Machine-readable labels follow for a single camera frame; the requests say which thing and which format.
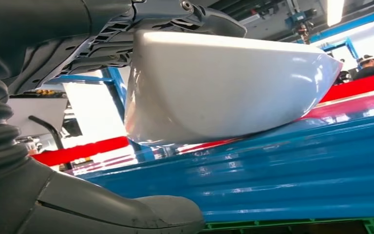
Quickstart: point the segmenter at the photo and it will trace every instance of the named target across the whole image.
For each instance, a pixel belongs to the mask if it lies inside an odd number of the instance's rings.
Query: blue metal panel
[[[189,197],[207,221],[374,217],[374,117],[82,178],[126,197]]]
[[[311,42],[319,41],[319,40],[322,40],[322,39],[325,39],[325,38],[337,35],[339,33],[343,33],[345,31],[354,29],[356,27],[365,25],[365,24],[370,23],[370,22],[374,22],[374,13],[371,14],[371,15],[362,17],[360,19],[357,19],[357,20],[354,20],[354,21],[342,24],[340,26],[336,26],[336,27],[330,28],[330,29],[325,30],[323,32],[320,32],[320,33],[318,33],[316,35],[312,35],[311,38],[310,38],[310,41]]]

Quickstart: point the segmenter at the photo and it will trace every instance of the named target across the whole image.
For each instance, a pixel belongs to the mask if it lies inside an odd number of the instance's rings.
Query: glossy surface
[[[135,43],[125,125],[145,145],[209,142],[287,124],[316,106],[341,69],[302,44],[175,32],[139,33]]]
[[[207,221],[374,217],[374,116],[81,177],[127,197],[186,196]]]

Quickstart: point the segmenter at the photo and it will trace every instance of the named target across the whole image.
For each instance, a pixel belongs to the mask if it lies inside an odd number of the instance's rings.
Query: factory ceiling
[[[295,41],[299,37],[286,27],[289,8],[285,0],[191,0],[193,3],[223,11],[248,29],[253,39]],[[314,32],[328,29],[326,0],[297,0],[300,10],[316,9],[312,19]],[[343,22],[355,20],[374,12],[374,0],[345,0]]]

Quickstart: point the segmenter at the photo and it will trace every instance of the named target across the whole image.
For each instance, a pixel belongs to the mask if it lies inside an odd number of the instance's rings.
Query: metal bolt
[[[186,10],[186,11],[192,11],[193,10],[193,5],[189,1],[182,1],[181,2],[181,7]]]

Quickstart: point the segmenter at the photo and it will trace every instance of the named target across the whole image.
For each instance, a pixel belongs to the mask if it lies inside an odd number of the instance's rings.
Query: blue steel frame
[[[87,84],[105,84],[109,87],[113,86],[114,90],[116,91],[117,98],[114,98],[115,105],[117,110],[120,114],[121,120],[124,121],[124,113],[125,113],[125,102],[127,96],[127,88],[124,84],[124,81],[120,75],[120,72],[117,68],[107,68],[101,70],[103,77],[91,77],[91,76],[79,76],[79,75],[64,75],[60,76],[59,78],[50,80],[47,82],[48,84],[54,83],[67,83],[67,82],[75,82],[75,83],[87,83]],[[139,145],[131,140],[131,143],[136,155],[137,160],[139,162],[151,161],[155,160],[154,153],[152,152],[150,147]]]
[[[332,50],[335,50],[335,49],[343,47],[343,46],[346,46],[348,48],[349,52],[351,53],[352,57],[355,60],[358,60],[359,55],[357,54],[356,49],[355,49],[354,45],[352,44],[352,41],[349,37],[347,37],[345,40],[342,40],[340,42],[322,47],[322,50],[324,50],[325,52],[328,52],[328,51],[332,51]]]

